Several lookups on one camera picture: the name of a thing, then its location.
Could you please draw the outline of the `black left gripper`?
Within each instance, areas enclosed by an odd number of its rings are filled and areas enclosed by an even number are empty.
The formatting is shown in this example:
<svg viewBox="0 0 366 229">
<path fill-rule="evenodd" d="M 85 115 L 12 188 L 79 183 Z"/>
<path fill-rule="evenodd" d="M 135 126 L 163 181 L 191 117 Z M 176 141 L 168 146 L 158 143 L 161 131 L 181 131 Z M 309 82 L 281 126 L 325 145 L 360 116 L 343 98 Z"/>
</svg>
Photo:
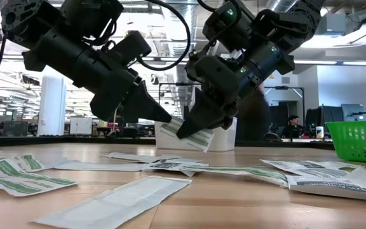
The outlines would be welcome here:
<svg viewBox="0 0 366 229">
<path fill-rule="evenodd" d="M 111 71 L 98 88 L 98 92 L 95 92 L 90 108 L 97 118 L 108 121 L 113 118 L 121 103 L 122 114 L 131 118 L 164 123 L 172 119 L 172 116 L 149 95 L 145 81 L 140 82 L 138 72 L 133 69 Z"/>
</svg>

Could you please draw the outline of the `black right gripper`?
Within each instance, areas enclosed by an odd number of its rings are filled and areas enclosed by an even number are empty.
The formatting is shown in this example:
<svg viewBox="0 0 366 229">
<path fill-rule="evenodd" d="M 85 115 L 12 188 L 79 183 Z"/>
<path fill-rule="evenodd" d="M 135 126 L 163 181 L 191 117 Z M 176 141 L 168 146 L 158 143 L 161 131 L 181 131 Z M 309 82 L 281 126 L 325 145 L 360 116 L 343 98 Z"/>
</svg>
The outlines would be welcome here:
<svg viewBox="0 0 366 229">
<path fill-rule="evenodd" d="M 193 92 L 194 103 L 177 131 L 179 139 L 203 129 L 227 130 L 239 111 L 240 99 L 256 88 L 256 66 L 249 60 L 226 61 L 219 57 L 201 60 L 201 89 Z"/>
</svg>

